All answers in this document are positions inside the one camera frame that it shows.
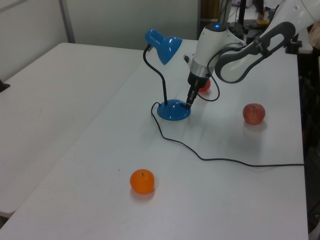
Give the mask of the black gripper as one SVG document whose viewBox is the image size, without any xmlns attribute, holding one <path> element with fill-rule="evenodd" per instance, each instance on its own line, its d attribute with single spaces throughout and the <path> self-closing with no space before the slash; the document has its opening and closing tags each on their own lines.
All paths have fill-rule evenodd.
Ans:
<svg viewBox="0 0 320 240">
<path fill-rule="evenodd" d="M 196 98 L 199 87 L 198 87 L 198 77 L 194 75 L 191 71 L 189 72 L 187 82 L 189 83 L 189 91 L 187 94 L 187 100 L 185 102 L 185 107 L 186 108 L 191 108 L 192 104 L 194 102 L 194 99 Z"/>
</svg>

